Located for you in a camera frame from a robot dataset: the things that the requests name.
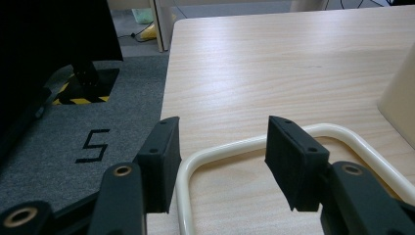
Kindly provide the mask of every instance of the cable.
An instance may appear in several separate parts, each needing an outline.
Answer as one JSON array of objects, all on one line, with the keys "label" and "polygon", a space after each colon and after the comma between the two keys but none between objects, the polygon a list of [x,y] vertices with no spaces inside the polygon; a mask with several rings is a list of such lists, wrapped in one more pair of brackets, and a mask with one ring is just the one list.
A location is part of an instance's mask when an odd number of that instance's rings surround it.
[{"label": "cable", "polygon": [[119,36],[118,37],[118,39],[120,39],[120,38],[123,38],[123,37],[132,37],[132,38],[134,38],[134,40],[136,41],[136,42],[146,42],[146,41],[151,41],[151,40],[154,40],[155,38],[153,38],[153,39],[148,39],[148,40],[143,40],[143,41],[141,41],[141,40],[138,40],[137,39],[137,36],[138,35],[140,35],[140,33],[142,33],[144,30],[146,30],[147,28],[149,28],[151,25],[153,24],[153,22],[150,22],[146,27],[144,27],[144,29],[142,29],[141,31],[139,31],[139,32],[137,32],[137,33],[131,33],[131,34],[129,34],[129,35],[123,35],[123,36]]},{"label": "cable", "polygon": [[[349,145],[405,203],[415,205],[415,187],[412,183],[358,134],[343,126],[330,123],[308,125],[303,127],[303,129],[313,137],[332,137]],[[261,135],[201,150],[181,163],[176,179],[176,197],[181,235],[196,234],[189,194],[189,179],[193,172],[201,165],[264,149],[265,147],[266,135]]]},{"label": "cable", "polygon": [[173,0],[174,6],[179,10],[179,12],[183,15],[184,18],[188,19],[187,16],[183,13],[183,11],[177,6],[176,0]]}]

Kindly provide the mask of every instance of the black monitor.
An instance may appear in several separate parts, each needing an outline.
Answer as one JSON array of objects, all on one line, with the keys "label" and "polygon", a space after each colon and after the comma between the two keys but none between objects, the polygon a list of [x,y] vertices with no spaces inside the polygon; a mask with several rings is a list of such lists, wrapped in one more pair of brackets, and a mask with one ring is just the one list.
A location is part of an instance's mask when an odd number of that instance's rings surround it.
[{"label": "black monitor", "polygon": [[51,95],[45,83],[72,65],[74,76],[57,104],[109,95],[118,69],[94,61],[122,61],[107,0],[20,0],[0,6],[0,161]]}]

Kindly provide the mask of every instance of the wood grain surface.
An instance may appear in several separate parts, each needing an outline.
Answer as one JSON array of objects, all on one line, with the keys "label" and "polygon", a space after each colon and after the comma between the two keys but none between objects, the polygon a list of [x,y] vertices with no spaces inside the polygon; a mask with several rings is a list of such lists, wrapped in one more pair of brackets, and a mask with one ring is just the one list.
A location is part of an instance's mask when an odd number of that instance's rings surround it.
[{"label": "wood grain surface", "polygon": [[[343,125],[415,184],[415,151],[377,108],[414,42],[415,6],[179,21],[161,118],[180,117],[183,159],[265,134],[269,116]],[[318,140],[331,163],[364,165]],[[323,234],[319,212],[290,211],[264,151],[202,166],[190,184],[198,234]],[[148,223],[149,234],[179,234],[175,198]]]}]

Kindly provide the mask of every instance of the beige panel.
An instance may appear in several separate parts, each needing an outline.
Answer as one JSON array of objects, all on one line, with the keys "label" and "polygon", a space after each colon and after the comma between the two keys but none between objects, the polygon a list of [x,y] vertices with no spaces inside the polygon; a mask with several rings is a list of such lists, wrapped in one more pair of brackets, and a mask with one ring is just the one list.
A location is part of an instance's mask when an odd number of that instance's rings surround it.
[{"label": "beige panel", "polygon": [[415,43],[379,102],[379,110],[415,149]]}]

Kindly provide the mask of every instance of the white object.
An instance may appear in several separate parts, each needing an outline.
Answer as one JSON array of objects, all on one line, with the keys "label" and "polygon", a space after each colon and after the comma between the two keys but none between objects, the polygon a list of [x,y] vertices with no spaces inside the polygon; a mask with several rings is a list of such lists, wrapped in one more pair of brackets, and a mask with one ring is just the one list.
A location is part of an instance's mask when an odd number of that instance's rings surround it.
[{"label": "white object", "polygon": [[415,43],[384,92],[378,109],[415,149]]},{"label": "white object", "polygon": [[[303,129],[313,137],[327,136],[345,142],[404,202],[415,205],[415,187],[411,182],[355,132],[345,127],[329,123],[308,125],[303,127]],[[266,135],[257,136],[251,139],[201,150],[190,156],[180,165],[175,186],[180,234],[196,234],[189,195],[189,179],[193,172],[201,165],[246,152],[264,149],[265,146]]]}]

